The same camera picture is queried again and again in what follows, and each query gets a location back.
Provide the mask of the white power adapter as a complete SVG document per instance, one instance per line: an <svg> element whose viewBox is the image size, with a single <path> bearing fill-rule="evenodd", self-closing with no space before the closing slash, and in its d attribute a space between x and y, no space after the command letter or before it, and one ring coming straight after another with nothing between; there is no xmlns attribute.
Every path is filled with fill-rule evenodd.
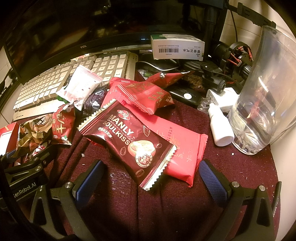
<svg viewBox="0 0 296 241"><path fill-rule="evenodd" d="M217 94L214 90L209 89L206 97L209 97L213 103L219 106L223 113L228 113L232 106L236 103L239 95L232 87L225 87L220 94Z"/></svg>

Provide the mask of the white computer keyboard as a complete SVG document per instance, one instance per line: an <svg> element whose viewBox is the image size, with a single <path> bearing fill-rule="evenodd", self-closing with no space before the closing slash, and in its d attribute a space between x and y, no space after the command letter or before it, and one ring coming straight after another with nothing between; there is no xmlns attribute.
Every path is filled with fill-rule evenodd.
<svg viewBox="0 0 296 241"><path fill-rule="evenodd" d="M138 55L130 51L84 55L46 70L24 84L13 107L13 120L54 112L62 104L56 99L57 91L68 85L80 65L97 74L102 79L99 86L103 86L112 77L133 80L137 61Z"/></svg>

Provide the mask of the white medicine box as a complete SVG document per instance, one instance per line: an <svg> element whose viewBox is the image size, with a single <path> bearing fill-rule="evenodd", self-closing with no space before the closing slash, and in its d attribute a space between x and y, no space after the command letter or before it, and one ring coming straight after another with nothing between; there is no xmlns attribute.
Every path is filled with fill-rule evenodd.
<svg viewBox="0 0 296 241"><path fill-rule="evenodd" d="M205 43L182 34L151 35L154 59L189 59L203 61Z"/></svg>

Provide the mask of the dark Manly Soulkiss snack packet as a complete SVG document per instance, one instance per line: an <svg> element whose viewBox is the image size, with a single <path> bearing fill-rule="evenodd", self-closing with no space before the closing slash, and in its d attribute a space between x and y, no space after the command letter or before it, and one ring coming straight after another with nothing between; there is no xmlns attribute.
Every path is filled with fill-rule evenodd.
<svg viewBox="0 0 296 241"><path fill-rule="evenodd" d="M177 149L115 99L86 118L78 130L90 140L106 144L146 191L158 180Z"/></svg>

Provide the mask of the red crinkled snack packet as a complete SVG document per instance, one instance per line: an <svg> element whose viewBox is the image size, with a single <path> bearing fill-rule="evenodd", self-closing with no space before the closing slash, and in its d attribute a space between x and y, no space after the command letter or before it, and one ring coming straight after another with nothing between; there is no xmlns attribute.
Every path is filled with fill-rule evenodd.
<svg viewBox="0 0 296 241"><path fill-rule="evenodd" d="M148 114L154 114L158 108L174 104L168 92L150 82L121 83L116 88L125 102Z"/></svg>

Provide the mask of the small red snack packet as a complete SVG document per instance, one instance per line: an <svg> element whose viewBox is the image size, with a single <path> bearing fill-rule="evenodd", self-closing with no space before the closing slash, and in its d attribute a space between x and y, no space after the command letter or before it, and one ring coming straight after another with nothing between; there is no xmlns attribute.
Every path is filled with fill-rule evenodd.
<svg viewBox="0 0 296 241"><path fill-rule="evenodd" d="M74 121L74 103L64 104L53 113L52 141L54 144L72 145Z"/></svg>

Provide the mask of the white dropper bottle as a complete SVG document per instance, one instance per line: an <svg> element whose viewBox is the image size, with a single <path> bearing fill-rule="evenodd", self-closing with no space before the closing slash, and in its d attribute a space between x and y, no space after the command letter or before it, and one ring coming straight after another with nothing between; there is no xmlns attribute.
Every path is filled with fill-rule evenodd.
<svg viewBox="0 0 296 241"><path fill-rule="evenodd" d="M229 145L234 140L234 133L227 117L214 103L210 103L208 113L215 145L219 147Z"/></svg>

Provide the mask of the red white tray box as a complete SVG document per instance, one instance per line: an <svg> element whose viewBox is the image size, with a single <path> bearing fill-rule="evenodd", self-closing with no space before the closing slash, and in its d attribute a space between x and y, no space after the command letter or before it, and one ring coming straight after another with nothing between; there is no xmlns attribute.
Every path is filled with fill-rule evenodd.
<svg viewBox="0 0 296 241"><path fill-rule="evenodd" d="M0 155L4 155L16 148L18 131L18 123L11 123L0 129Z"/></svg>

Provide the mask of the black computer mouse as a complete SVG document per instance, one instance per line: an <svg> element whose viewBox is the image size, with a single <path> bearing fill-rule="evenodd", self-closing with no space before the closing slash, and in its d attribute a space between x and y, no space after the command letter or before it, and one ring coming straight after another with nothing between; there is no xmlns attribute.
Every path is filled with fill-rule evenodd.
<svg viewBox="0 0 296 241"><path fill-rule="evenodd" d="M175 60L162 59L156 60L152 53L144 53L140 56L137 69L149 70L152 72L168 72L179 68L179 64Z"/></svg>

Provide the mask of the clear plastic pitcher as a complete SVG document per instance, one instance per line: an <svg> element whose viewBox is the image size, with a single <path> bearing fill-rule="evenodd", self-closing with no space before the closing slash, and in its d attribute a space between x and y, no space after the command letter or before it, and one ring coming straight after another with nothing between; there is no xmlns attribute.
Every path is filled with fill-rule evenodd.
<svg viewBox="0 0 296 241"><path fill-rule="evenodd" d="M228 114L234 146L254 155L295 122L295 41L263 26L251 72Z"/></svg>

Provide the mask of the large red snack packet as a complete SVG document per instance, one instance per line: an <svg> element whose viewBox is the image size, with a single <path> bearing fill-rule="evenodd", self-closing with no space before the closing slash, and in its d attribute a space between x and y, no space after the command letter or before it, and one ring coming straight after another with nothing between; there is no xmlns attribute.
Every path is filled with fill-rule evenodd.
<svg viewBox="0 0 296 241"><path fill-rule="evenodd" d="M203 158L208 135L193 132L169 120L144 113L139 108L123 103L150 130L177 147L164 173L193 186L194 176Z"/></svg>

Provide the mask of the dark purple snack packet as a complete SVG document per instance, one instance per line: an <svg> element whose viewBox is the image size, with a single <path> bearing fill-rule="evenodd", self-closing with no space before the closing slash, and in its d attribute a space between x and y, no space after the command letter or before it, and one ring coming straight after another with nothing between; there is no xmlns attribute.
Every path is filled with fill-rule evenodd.
<svg viewBox="0 0 296 241"><path fill-rule="evenodd" d="M86 99L82 108L82 118L86 118L99 110L102 106L103 100L107 95L109 85L97 87Z"/></svg>

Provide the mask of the white snack packet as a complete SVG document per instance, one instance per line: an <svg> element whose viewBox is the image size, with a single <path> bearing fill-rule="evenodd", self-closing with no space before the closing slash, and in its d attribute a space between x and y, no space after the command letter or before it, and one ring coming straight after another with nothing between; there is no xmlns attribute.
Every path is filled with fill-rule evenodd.
<svg viewBox="0 0 296 241"><path fill-rule="evenodd" d="M66 88L60 89L57 94L63 99L74 102L78 110L96 87L102 84L102 78L84 66L79 65Z"/></svg>

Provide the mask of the gold brown snack packet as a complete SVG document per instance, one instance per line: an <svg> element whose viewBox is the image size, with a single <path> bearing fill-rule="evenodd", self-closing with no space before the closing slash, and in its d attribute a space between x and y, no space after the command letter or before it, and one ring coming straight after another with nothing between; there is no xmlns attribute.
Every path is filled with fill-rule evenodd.
<svg viewBox="0 0 296 241"><path fill-rule="evenodd" d="M28 120L19 127L19 138L14 158L29 154L40 144L51 138L53 114L38 116Z"/></svg>

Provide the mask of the dark red table mat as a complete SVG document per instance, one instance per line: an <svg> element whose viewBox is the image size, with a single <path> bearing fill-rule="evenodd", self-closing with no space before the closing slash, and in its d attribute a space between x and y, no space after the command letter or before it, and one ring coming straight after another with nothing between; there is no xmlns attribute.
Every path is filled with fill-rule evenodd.
<svg viewBox="0 0 296 241"><path fill-rule="evenodd" d="M278 182L270 147L247 156L233 145L214 144L209 116L179 101L160 108L157 115L197 133L208 135L204 158L230 181L246 188L266 187L273 197ZM142 190L102 145L76 133L71 146L60 145L45 169L49 187L75 180L100 159L107 166L88 204L80 211L97 240L202 240L220 216L199 174L194 184L162 175L151 191Z"/></svg>

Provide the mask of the black TCL monitor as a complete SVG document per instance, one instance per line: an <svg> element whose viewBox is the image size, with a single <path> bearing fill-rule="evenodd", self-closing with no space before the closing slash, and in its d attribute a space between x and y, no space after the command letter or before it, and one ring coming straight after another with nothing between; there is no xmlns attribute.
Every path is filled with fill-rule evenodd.
<svg viewBox="0 0 296 241"><path fill-rule="evenodd" d="M210 50L227 1L1 1L1 39L21 83L71 58L188 34Z"/></svg>

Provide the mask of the black device with white button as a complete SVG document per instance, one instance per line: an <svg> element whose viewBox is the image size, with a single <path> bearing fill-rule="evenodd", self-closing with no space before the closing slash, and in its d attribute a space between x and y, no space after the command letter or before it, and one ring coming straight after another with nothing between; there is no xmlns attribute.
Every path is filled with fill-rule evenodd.
<svg viewBox="0 0 296 241"><path fill-rule="evenodd" d="M202 100L201 94L190 88L182 88L179 86L171 85L166 88L166 91L171 94L173 99L178 100L193 108L197 108Z"/></svg>

